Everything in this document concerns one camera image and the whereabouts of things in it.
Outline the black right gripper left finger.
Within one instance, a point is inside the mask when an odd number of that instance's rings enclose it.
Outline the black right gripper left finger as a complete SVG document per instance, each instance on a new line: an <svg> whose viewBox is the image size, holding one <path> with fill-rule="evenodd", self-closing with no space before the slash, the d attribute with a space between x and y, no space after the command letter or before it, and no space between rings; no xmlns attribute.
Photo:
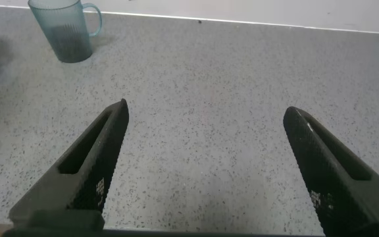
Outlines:
<svg viewBox="0 0 379 237"><path fill-rule="evenodd" d="M125 99L106 107L9 211L24 225L36 211L103 212L129 122Z"/></svg>

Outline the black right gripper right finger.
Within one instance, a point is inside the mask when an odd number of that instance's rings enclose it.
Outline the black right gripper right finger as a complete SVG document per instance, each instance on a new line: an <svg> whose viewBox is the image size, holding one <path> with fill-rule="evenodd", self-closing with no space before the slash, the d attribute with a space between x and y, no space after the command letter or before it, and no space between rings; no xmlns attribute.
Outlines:
<svg viewBox="0 0 379 237"><path fill-rule="evenodd" d="M283 125L324 234L379 236L379 174L306 111Z"/></svg>

